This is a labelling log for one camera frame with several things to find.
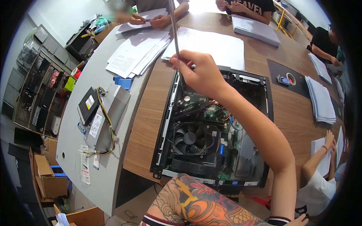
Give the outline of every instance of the black t-shirt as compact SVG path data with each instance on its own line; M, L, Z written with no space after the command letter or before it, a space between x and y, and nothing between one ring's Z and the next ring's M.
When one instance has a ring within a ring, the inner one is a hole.
M331 39L329 38L328 31L326 31L322 27L317 27L314 31L314 35L311 41L311 45L315 45L316 47L320 48L323 52L328 53L331 56L336 57L338 51L338 45L332 43ZM322 62L331 64L329 60L321 58L317 56Z
M275 12L273 0L225 0L230 3L241 3L250 10L256 12L259 15L263 15L263 12ZM240 16L246 16L245 13L234 13L229 8L226 8L227 14L238 14Z

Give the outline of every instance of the red flower tattoo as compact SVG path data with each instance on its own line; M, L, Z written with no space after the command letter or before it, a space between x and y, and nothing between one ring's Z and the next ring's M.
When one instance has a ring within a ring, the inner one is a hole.
M216 191L211 189L210 187L208 187L208 186L206 186L206 185L204 185L204 184L202 184L202 183L200 183L198 181L196 181L196 182L197 183L191 183L191 186L194 187L194 188L199 189L199 191L197 192L198 194L206 193L206 194L210 195L211 193L213 193L213 194L216 193Z

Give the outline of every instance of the gray table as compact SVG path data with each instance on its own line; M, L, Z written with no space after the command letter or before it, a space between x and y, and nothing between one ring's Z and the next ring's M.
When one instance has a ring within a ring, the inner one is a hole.
M145 75L134 78L130 90L131 98L116 129L119 136L116 149L110 154L101 156L99 170L93 167L93 158L90 159L90 185L80 180L80 152L78 150L80 145L85 145L85 140L84 135L77 128L79 122L77 106L91 86L107 89L114 82L114 74L105 69L107 60L128 37L141 31L129 31L125 35L115 34L118 28L119 26L115 27L96 49L74 86L60 125L56 150L56 160L72 183L109 216L114 215L123 157L150 70Z

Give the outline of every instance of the white shirt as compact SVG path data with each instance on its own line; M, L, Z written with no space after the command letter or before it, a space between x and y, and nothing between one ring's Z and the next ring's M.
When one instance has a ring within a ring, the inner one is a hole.
M296 193L295 217L303 213L317 216L322 213L336 192L336 181L326 181L316 170L307 185Z

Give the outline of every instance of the tape roll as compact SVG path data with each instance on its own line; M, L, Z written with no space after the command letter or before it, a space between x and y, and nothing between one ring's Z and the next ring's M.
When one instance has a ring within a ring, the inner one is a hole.
M286 77L289 80L290 84L295 86L296 80L295 80L294 76L291 73L288 72L286 74Z

